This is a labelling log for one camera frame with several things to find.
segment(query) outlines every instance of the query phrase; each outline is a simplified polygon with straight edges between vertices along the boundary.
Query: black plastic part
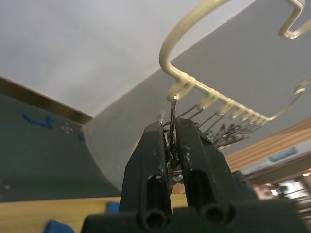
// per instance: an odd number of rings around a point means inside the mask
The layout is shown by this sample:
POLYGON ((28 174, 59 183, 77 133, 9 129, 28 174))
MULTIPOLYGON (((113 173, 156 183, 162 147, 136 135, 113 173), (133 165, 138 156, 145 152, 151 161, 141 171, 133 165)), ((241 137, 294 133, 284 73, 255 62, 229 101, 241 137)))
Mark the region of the black plastic part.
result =
POLYGON ((178 118, 175 126, 189 207, 171 215, 163 128, 156 122, 126 166, 120 212, 88 216, 82 233, 308 232, 293 203, 258 200, 191 120, 178 118))

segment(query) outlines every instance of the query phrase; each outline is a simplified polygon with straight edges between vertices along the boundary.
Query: gray panel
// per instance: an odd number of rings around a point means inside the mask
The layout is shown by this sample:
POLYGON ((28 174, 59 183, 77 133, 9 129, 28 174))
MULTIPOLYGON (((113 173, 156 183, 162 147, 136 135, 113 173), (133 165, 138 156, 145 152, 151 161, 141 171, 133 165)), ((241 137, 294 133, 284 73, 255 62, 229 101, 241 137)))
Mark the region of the gray panel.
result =
POLYGON ((82 126, 0 95, 0 201, 119 196, 83 141, 82 126), (23 117, 53 128, 32 124, 23 117))
MULTIPOLYGON (((306 6, 294 28, 310 19, 310 0, 306 6)), ((292 41, 278 36, 292 10, 284 0, 257 0, 173 63, 206 85, 271 116, 294 98, 294 88, 311 74, 311 32, 292 41)), ((167 110, 168 119, 169 103, 165 96, 172 84, 172 78, 158 71, 88 124, 87 137, 94 159, 118 188, 122 186, 131 147, 144 127, 155 121, 162 109, 167 110)), ((192 107, 202 96, 193 90, 177 103, 177 114, 192 107)), ((309 106, 310 99, 311 91, 307 90, 288 113, 224 153, 233 153, 309 118, 311 110, 304 105, 309 106)), ((218 107, 219 103, 194 120, 203 121, 218 107)))

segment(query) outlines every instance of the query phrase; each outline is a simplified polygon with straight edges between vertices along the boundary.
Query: white ceiling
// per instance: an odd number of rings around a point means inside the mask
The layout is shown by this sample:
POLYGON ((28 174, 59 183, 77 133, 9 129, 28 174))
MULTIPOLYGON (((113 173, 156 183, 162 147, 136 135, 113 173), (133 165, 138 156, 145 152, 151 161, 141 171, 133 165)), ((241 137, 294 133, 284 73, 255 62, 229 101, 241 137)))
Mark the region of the white ceiling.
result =
MULTIPOLYGON (((255 0, 233 0, 182 39, 176 57, 255 0)), ((163 40, 201 0, 6 0, 0 74, 95 116, 159 69, 163 40)))

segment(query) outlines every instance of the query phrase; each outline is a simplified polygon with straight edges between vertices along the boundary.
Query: cream hanger rack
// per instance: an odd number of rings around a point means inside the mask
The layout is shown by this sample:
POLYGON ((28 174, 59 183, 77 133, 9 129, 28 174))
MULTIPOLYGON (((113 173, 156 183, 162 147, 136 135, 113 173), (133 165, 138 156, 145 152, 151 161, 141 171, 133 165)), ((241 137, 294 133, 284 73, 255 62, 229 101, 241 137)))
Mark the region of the cream hanger rack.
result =
MULTIPOLYGON (((302 82, 296 89, 296 97, 294 100, 283 110, 273 115, 272 117, 264 116, 246 106, 234 101, 231 98, 219 93, 211 87, 204 85, 203 83, 197 81, 194 77, 188 75, 187 73, 177 69, 171 64, 170 55, 174 49, 177 42, 183 37, 187 31, 195 25, 198 21, 204 18, 207 14, 228 2, 229 0, 205 0, 190 11, 186 16, 184 16, 179 23, 172 29, 171 33, 167 36, 163 42, 159 62, 160 66, 164 72, 176 79, 175 84, 169 89, 167 93, 167 100, 173 102, 183 98, 187 95, 193 88, 199 89, 205 93, 202 100, 196 105, 198 110, 204 110, 211 106, 216 100, 222 100, 223 105, 218 111, 219 116, 223 116, 229 110, 234 109, 231 115, 232 119, 237 118, 239 115, 243 114, 241 119, 242 122, 249 120, 250 123, 256 123, 257 125, 264 125, 268 121, 271 121, 287 110, 289 110, 301 97, 302 93, 305 91, 305 86, 311 83, 311 79, 302 82)), ((305 0, 289 0, 289 3, 294 7, 293 12, 287 18, 280 29, 280 35, 287 39, 295 39, 302 36, 305 32, 311 29, 311 20, 303 24, 296 31, 290 31, 290 27, 300 16, 301 12, 305 6, 305 0)))

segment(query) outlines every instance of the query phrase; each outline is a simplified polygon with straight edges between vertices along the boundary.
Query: gold trim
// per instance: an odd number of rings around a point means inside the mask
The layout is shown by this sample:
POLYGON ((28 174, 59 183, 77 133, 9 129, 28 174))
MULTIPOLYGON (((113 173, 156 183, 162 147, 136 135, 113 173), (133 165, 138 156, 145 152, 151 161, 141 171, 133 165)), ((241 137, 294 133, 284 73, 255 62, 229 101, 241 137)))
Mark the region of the gold trim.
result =
POLYGON ((43 96, 2 76, 0 76, 0 94, 13 97, 79 124, 86 124, 93 119, 85 113, 43 96))

